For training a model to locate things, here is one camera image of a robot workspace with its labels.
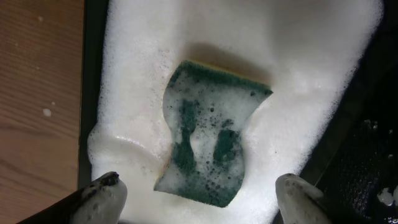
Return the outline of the white soap foam puddle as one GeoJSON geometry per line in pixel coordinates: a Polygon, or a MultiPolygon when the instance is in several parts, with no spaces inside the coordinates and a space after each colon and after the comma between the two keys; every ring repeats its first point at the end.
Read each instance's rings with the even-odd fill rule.
{"type": "Polygon", "coordinates": [[[392,189],[392,192],[389,191],[389,188],[386,187],[382,189],[378,194],[377,194],[378,200],[385,204],[386,206],[397,206],[397,187],[392,189]]]}

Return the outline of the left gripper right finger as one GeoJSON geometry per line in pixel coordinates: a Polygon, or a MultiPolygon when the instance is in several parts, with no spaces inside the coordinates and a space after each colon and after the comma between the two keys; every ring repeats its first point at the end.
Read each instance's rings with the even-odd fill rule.
{"type": "Polygon", "coordinates": [[[277,204],[284,224],[332,223],[324,193],[295,174],[284,174],[275,182],[277,204]]]}

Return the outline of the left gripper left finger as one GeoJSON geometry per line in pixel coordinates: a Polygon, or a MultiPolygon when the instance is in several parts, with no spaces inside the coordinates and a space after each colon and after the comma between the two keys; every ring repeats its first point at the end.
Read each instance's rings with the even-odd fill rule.
{"type": "Polygon", "coordinates": [[[116,224],[126,199],[125,183],[111,171],[19,224],[116,224]]]}

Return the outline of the green scouring sponge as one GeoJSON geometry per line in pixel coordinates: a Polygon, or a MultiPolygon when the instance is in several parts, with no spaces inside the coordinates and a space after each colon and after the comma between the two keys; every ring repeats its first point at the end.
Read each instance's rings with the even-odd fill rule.
{"type": "Polygon", "coordinates": [[[271,94],[262,83],[182,61],[163,97],[172,152],[154,190],[228,206],[245,175],[242,131],[271,94]]]}

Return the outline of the black rectangular foam tray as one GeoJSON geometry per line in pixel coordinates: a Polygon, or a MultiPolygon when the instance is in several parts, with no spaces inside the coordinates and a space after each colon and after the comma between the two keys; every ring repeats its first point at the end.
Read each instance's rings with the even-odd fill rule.
{"type": "Polygon", "coordinates": [[[119,223],[273,222],[277,178],[303,169],[396,20],[396,1],[110,1],[88,157],[93,179],[115,171],[127,187],[119,223]],[[172,152],[163,97],[185,60],[272,91],[242,131],[226,207],[154,190],[172,152]]]}

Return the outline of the black round tray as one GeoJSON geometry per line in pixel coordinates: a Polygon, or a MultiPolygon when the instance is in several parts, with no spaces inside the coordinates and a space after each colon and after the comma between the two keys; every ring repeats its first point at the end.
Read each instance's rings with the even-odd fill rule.
{"type": "Polygon", "coordinates": [[[317,182],[333,223],[397,223],[377,194],[397,187],[397,68],[384,75],[317,182]]]}

